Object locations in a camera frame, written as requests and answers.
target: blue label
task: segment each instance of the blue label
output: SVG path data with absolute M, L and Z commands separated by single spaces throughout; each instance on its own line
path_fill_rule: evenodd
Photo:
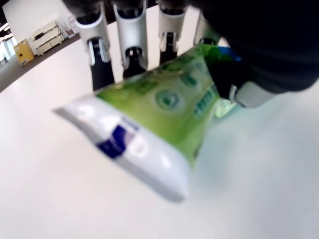
M 241 57 L 239 55 L 237 55 L 233 49 L 231 49 L 230 47 L 226 47 L 226 46 L 218 46 L 218 49 L 220 50 L 222 55 L 230 55 L 234 61 L 241 61 Z
M 97 144 L 97 147 L 111 159 L 116 159 L 124 153 L 127 145 L 133 138 L 134 134 L 127 132 L 123 127 L 118 125 L 112 132 L 110 138 Z

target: white wall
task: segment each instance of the white wall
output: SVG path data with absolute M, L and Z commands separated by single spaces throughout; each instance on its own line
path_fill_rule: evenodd
M 12 38 L 10 38 L 9 40 L 6 41 L 6 44 L 8 45 L 8 48 L 10 50 L 10 53 L 12 56 L 15 55 L 15 51 L 14 51 L 14 43 L 12 41 Z
M 6 51 L 6 48 L 4 46 L 4 42 L 0 43 L 0 61 L 3 60 L 4 55 L 6 56 L 7 59 L 10 59 L 8 52 Z
M 11 38 L 11 40 L 12 40 L 14 46 L 17 46 L 17 45 L 18 45 L 18 43 L 17 43 L 17 41 L 16 41 L 16 39 L 15 39 L 14 36 Z
M 10 0 L 2 8 L 17 42 L 29 40 L 32 33 L 53 20 L 67 37 L 65 23 L 72 14 L 62 0 Z

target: green circular logo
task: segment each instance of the green circular logo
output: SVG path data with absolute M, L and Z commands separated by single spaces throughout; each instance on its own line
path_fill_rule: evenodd
M 179 97 L 171 90 L 164 90 L 157 93 L 156 102 L 163 110 L 171 111 L 178 105 Z

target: robotic hand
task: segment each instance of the robotic hand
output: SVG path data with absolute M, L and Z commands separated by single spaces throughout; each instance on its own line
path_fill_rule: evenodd
M 110 42 L 105 16 L 106 0 L 63 0 L 75 15 L 80 35 L 90 56 L 93 90 L 114 83 L 109 53 Z M 113 0 L 118 23 L 119 42 L 124 67 L 123 77 L 144 72 L 148 67 L 148 46 L 146 29 L 146 0 Z M 177 56 L 178 41 L 184 21 L 187 4 L 184 0 L 158 0 L 160 63 Z M 220 36 L 210 27 L 205 12 L 200 14 L 194 44 L 217 44 Z M 223 78 L 223 71 L 213 75 L 214 81 Z M 217 80 L 216 85 L 224 91 L 221 96 L 237 102 L 243 107 L 257 107 L 276 94 L 265 90 L 254 78 L 236 76 Z

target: yellow cabinet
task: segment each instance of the yellow cabinet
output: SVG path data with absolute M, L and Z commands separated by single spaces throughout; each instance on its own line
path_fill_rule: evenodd
M 22 66 L 34 59 L 32 49 L 27 39 L 15 46 L 14 51 Z

